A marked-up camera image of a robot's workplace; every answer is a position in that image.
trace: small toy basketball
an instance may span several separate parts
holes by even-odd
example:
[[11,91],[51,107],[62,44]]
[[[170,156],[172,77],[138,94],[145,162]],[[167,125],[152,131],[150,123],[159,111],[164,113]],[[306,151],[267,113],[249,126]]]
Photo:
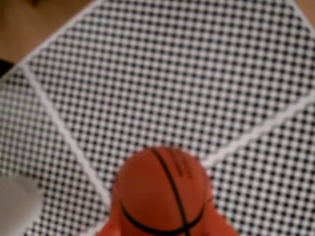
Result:
[[111,218],[98,236],[238,236],[212,203],[198,161],[170,147],[129,158],[113,187]]

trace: black and white checkered surface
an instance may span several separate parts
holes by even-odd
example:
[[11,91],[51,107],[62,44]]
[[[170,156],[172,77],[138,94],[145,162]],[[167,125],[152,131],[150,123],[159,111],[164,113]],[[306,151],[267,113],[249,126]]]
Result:
[[242,236],[314,236],[315,103],[208,171]]
[[[137,149],[172,144],[205,160],[315,88],[315,38],[282,0],[99,0],[26,63],[107,189]],[[300,130],[315,118],[303,117],[210,169],[242,235],[315,236],[314,156],[284,154],[291,136],[311,138]]]
[[103,201],[22,71],[0,84],[0,107],[0,175],[32,177],[45,199],[25,236],[77,236],[104,220]]

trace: wooden floor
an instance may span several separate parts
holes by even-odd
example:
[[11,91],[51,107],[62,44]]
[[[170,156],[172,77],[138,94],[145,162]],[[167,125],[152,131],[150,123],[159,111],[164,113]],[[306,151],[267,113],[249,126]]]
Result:
[[[0,59],[18,62],[92,0],[0,0]],[[315,26],[315,0],[297,0]]]

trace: black seam line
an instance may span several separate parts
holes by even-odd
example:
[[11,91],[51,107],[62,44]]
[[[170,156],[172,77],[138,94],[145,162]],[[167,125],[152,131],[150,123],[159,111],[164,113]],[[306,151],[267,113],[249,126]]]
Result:
[[190,236],[190,233],[189,233],[189,228],[187,227],[187,219],[186,219],[186,216],[185,216],[185,212],[184,212],[184,208],[183,208],[183,204],[182,204],[182,201],[181,201],[181,198],[179,196],[179,193],[177,191],[177,188],[176,188],[176,185],[175,185],[175,182],[167,168],[167,165],[166,163],[163,161],[163,158],[161,157],[161,155],[159,154],[159,152],[153,148],[152,149],[152,152],[156,155],[156,157],[158,158],[160,164],[162,165],[166,175],[167,175],[167,178],[172,186],[172,189],[173,189],[173,193],[175,195],[175,198],[176,198],[176,201],[177,201],[177,205],[178,205],[178,208],[179,208],[179,211],[181,213],[181,217],[182,217],[182,221],[183,221],[183,228],[186,229],[185,230],[185,235],[186,236]]
[[149,228],[149,227],[137,222],[131,215],[129,215],[129,213],[125,209],[122,202],[121,202],[121,207],[122,207],[122,210],[123,210],[125,217],[138,229],[140,229],[146,233],[156,235],[156,236],[175,236],[175,235],[179,235],[182,233],[187,233],[187,231],[189,231],[189,229],[194,227],[200,221],[200,219],[202,218],[202,215],[204,213],[204,210],[205,210],[205,203],[202,206],[201,212],[193,221],[186,224],[186,226],[184,226],[184,227],[180,227],[178,229],[170,230],[170,231],[163,231],[163,230],[156,230],[156,229]]
[[171,150],[170,148],[167,148],[166,150],[167,150],[167,151],[169,152],[169,154],[171,155],[172,160],[173,160],[173,162],[174,162],[174,165],[175,165],[175,167],[176,167],[176,169],[177,169],[177,172],[178,172],[179,176],[182,177],[182,176],[183,176],[183,171],[182,171],[181,167],[179,166],[177,160],[175,159],[175,154],[172,152],[172,150]]

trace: dark object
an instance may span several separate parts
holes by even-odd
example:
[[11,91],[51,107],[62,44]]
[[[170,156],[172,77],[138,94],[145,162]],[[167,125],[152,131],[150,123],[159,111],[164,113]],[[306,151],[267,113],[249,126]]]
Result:
[[4,75],[14,64],[0,59],[0,76]]

